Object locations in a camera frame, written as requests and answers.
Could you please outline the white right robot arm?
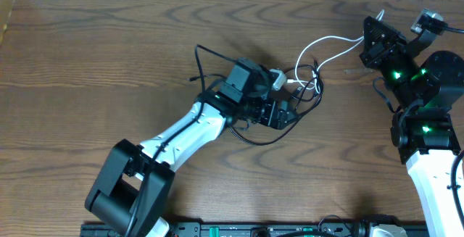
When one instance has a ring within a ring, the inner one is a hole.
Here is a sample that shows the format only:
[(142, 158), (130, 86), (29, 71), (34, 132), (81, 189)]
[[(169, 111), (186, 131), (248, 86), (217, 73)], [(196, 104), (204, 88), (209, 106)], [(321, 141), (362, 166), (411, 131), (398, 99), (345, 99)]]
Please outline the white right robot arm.
[(408, 41), (380, 19), (363, 22), (365, 47), (360, 55), (378, 70), (394, 94), (391, 140), (419, 195), (430, 236), (463, 235), (463, 150), (450, 110), (463, 96), (463, 58), (436, 51), (422, 64), (415, 58), (452, 28), (436, 13), (422, 12)]

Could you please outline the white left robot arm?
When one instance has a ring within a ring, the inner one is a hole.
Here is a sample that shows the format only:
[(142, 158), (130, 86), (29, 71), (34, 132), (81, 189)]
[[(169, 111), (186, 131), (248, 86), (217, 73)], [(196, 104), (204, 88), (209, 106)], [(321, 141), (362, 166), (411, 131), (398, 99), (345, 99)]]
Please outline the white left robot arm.
[(197, 150), (239, 120), (276, 130), (297, 121), (289, 100), (275, 97), (285, 82), (282, 70), (237, 59), (228, 77), (203, 85), (192, 108), (167, 130), (139, 144), (115, 144), (85, 208), (121, 236), (166, 236), (167, 195), (176, 171)]

